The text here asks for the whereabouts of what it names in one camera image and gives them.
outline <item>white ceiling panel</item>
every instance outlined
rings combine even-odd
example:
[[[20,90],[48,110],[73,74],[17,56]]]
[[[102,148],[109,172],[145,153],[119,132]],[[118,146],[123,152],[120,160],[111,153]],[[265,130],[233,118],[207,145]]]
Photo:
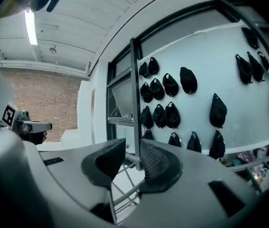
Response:
[[[0,19],[0,58],[58,63],[84,70],[114,26],[140,0],[60,0],[35,13],[38,47],[29,43],[25,14]],[[56,48],[56,54],[49,49]]]

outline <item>cap display wall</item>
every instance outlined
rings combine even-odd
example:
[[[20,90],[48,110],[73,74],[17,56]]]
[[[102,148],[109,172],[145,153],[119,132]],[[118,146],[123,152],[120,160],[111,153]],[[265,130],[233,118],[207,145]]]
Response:
[[[173,102],[181,122],[177,129],[151,128],[156,141],[167,143],[172,132],[176,132],[185,148],[192,131],[196,132],[202,144],[202,153],[208,154],[216,128],[209,121],[212,98],[215,93],[227,106],[228,113],[222,129],[226,153],[255,149],[269,144],[269,74],[264,82],[252,78],[253,83],[244,84],[239,75],[235,55],[239,54],[249,62],[247,51],[260,63],[257,50],[251,48],[242,31],[242,23],[217,26],[198,31],[190,36],[170,43],[139,61],[149,63],[154,57],[159,72],[149,78],[139,76],[139,86],[149,85],[154,78],[162,84],[163,76],[169,73],[178,83],[179,92],[175,97],[165,94],[160,101],[153,99],[145,103],[140,99],[143,110],[147,105],[151,114],[157,104],[164,108]],[[180,68],[193,71],[198,88],[194,94],[186,94],[180,83]]]

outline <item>black cap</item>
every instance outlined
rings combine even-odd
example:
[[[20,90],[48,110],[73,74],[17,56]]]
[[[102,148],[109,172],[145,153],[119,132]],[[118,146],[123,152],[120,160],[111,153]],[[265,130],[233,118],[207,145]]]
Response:
[[[210,110],[210,123],[214,127],[222,127],[227,115],[227,107],[224,102],[218,97],[217,94],[213,95],[211,110]]]
[[[163,77],[163,86],[168,96],[176,96],[178,93],[178,84],[170,74]]]
[[[170,102],[165,108],[165,118],[167,127],[170,128],[177,128],[181,122],[180,114],[172,102]]]
[[[142,139],[150,139],[150,140],[154,140],[153,139],[153,135],[150,129],[147,129],[147,131],[145,132],[145,134],[142,136]]]
[[[147,78],[150,75],[146,62],[139,67],[139,75],[142,75],[144,78]]]
[[[152,120],[149,106],[146,106],[145,109],[142,111],[142,113],[139,116],[139,120],[142,124],[145,125],[146,128],[148,129],[152,128],[153,120]]]
[[[264,74],[264,69],[261,66],[261,64],[250,54],[250,52],[247,52],[250,64],[252,66],[253,70],[253,77],[255,80],[262,82],[263,80],[263,74]]]
[[[181,67],[180,78],[183,90],[187,94],[192,94],[196,92],[197,80],[194,73],[190,69],[186,67]]]
[[[163,128],[166,126],[165,111],[160,104],[154,109],[152,119],[158,127]]]
[[[247,85],[251,84],[252,66],[244,58],[240,57],[239,54],[235,55],[235,58],[237,60],[241,81]]]
[[[213,138],[212,146],[209,151],[209,156],[214,159],[222,158],[225,154],[225,143],[221,133],[216,130]]]
[[[152,95],[149,85],[146,82],[142,85],[139,92],[141,96],[143,97],[144,102],[149,103],[152,101],[153,95]]]
[[[262,64],[263,64],[264,68],[268,71],[268,69],[269,69],[269,62],[268,62],[267,58],[260,51],[258,51],[258,55],[260,56],[260,58],[262,60]]]
[[[150,58],[148,70],[152,75],[157,74],[159,72],[158,62],[154,57]]]
[[[188,141],[187,149],[200,153],[202,152],[201,143],[196,132],[192,132],[191,137]]]
[[[165,92],[164,92],[164,89],[160,83],[160,81],[155,78],[151,81],[150,83],[150,89],[151,89],[151,92],[153,94],[153,97],[156,99],[156,100],[161,100],[164,98],[165,96]]]
[[[176,133],[171,134],[168,144],[174,145],[176,147],[181,147],[180,138],[178,137]]]
[[[253,49],[258,49],[259,45],[258,45],[258,38],[256,37],[256,35],[251,31],[251,29],[246,28],[246,27],[242,27],[241,28],[244,36],[248,42],[248,44],[253,48]]]

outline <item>fluorescent light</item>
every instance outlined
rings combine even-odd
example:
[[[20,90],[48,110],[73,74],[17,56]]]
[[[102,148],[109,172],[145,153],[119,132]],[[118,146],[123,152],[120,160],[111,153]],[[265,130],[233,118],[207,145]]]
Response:
[[[29,36],[29,41],[31,45],[37,45],[36,33],[35,33],[35,23],[34,23],[34,13],[31,10],[26,10],[26,26]]]

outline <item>brick wall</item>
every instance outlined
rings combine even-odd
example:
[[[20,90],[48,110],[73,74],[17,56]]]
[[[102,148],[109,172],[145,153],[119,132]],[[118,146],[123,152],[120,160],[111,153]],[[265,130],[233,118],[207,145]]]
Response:
[[[14,104],[28,111],[32,120],[52,123],[47,141],[59,142],[66,129],[77,128],[80,80],[24,69],[1,68],[0,72],[14,89]]]

